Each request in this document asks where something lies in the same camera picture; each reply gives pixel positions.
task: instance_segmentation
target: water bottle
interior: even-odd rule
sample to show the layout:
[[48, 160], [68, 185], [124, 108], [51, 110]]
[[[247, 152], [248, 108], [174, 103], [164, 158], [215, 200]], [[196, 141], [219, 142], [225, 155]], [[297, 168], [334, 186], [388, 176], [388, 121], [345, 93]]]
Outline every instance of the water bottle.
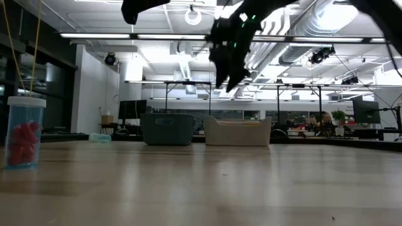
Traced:
[[112, 137], [110, 135], [97, 134], [94, 132], [89, 135], [89, 141], [98, 143], [110, 143], [112, 141]]

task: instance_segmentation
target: security camera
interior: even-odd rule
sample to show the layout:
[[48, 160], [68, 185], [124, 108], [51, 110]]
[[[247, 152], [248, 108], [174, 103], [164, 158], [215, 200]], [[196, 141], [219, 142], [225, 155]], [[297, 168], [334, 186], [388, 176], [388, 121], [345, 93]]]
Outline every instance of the security camera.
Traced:
[[108, 53], [105, 58], [105, 64], [114, 66], [119, 63], [119, 60], [115, 57], [115, 53]]

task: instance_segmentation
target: person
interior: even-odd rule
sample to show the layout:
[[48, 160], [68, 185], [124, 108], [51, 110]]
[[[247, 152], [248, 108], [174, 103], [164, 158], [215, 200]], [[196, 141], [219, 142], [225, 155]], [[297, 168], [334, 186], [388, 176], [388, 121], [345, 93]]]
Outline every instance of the person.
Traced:
[[321, 112], [321, 122], [317, 123], [316, 128], [322, 136], [335, 135], [335, 126], [332, 124], [331, 115], [328, 112]]

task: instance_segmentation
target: cup lid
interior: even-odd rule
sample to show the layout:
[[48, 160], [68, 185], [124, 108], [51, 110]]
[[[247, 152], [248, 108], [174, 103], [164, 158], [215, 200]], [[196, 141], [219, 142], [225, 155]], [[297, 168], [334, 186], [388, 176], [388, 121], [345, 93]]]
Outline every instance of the cup lid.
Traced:
[[35, 107], [46, 107], [46, 100], [32, 97], [8, 97], [8, 105], [30, 105]]

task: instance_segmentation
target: green plant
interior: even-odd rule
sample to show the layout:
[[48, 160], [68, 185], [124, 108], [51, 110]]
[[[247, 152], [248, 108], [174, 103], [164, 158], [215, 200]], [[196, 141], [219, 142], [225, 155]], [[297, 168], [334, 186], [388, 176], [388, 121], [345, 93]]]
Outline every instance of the green plant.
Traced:
[[335, 119], [335, 121], [337, 121], [338, 125], [340, 122], [345, 121], [346, 118], [346, 113], [341, 111], [341, 110], [335, 110], [333, 112], [331, 112], [332, 117]]

